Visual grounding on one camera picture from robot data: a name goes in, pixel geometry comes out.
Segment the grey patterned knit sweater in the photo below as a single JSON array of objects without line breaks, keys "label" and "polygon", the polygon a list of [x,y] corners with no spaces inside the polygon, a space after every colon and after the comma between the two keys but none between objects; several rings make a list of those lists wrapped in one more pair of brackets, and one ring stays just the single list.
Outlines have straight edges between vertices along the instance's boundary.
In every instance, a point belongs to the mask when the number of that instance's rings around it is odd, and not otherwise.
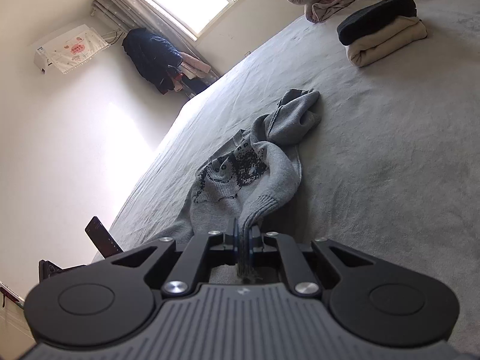
[{"label": "grey patterned knit sweater", "polygon": [[196,172],[173,224],[156,234],[186,243],[192,236],[224,232],[238,221],[238,277],[252,281],[249,231],[294,197],[301,179],[298,146],[321,120],[316,90],[289,90],[275,111],[238,131]]}]

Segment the covered wall air conditioner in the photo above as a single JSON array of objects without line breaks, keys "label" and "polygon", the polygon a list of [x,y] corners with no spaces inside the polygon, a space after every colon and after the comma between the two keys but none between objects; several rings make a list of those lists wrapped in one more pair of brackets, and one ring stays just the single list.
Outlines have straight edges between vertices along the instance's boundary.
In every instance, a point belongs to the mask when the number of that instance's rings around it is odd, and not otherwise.
[{"label": "covered wall air conditioner", "polygon": [[82,24],[39,46],[33,63],[43,73],[54,67],[67,74],[109,46],[94,28]]}]

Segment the grey star curtain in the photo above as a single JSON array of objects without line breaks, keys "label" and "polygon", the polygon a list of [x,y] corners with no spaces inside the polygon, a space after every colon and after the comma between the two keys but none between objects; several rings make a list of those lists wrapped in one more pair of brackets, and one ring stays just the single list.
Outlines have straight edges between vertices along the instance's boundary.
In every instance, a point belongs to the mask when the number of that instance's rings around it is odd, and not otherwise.
[{"label": "grey star curtain", "polygon": [[92,9],[101,12],[124,33],[133,29],[146,29],[169,41],[179,52],[208,64],[194,48],[194,41],[176,29],[169,19],[144,0],[94,0]]}]

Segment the pink hanging clothes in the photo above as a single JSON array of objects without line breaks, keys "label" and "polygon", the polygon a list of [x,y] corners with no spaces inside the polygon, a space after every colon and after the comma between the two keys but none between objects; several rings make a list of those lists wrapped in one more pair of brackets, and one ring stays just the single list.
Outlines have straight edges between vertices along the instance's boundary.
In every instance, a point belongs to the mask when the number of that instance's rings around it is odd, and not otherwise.
[{"label": "pink hanging clothes", "polygon": [[181,62],[177,69],[181,73],[181,82],[192,94],[203,92],[216,78],[212,68],[204,61],[185,52],[179,53]]}]

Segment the folded black garment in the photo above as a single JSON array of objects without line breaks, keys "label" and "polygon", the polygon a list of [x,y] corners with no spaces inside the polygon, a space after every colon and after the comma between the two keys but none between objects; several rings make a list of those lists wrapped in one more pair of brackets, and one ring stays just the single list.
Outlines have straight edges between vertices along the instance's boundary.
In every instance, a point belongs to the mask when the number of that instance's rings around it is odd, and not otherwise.
[{"label": "folded black garment", "polygon": [[398,16],[415,17],[414,0],[382,0],[357,10],[338,25],[338,40],[344,46],[349,46],[364,36],[377,33]]}]

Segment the grey bed sheet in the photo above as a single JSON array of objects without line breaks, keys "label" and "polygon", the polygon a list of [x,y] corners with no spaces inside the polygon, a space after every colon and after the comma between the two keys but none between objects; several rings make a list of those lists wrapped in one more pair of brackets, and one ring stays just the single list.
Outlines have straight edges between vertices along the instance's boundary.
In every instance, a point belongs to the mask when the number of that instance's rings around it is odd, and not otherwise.
[{"label": "grey bed sheet", "polygon": [[451,335],[479,351],[479,0],[414,0],[427,29],[367,67],[336,28],[298,18],[188,101],[110,232],[131,250],[173,224],[194,173],[289,89],[319,91],[321,122],[298,147],[302,181],[272,225],[328,237],[433,276],[459,298]]}]

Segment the dark hanging jacket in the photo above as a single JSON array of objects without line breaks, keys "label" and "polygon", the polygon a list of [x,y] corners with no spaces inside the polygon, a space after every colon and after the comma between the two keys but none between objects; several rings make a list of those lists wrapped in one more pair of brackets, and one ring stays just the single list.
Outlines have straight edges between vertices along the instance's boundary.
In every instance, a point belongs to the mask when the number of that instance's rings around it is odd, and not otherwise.
[{"label": "dark hanging jacket", "polygon": [[167,39],[146,28],[135,28],[128,32],[122,47],[140,75],[161,94],[174,90],[173,78],[179,75],[177,68],[183,59]]}]

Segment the folded cream garment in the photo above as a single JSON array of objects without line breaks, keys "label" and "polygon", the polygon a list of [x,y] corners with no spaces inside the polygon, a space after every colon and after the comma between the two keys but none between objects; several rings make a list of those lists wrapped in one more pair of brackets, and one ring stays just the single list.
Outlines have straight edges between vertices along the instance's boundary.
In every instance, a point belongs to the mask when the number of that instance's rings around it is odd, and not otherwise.
[{"label": "folded cream garment", "polygon": [[418,17],[399,16],[376,33],[347,46],[346,56],[351,64],[363,68],[427,36],[427,29]]}]

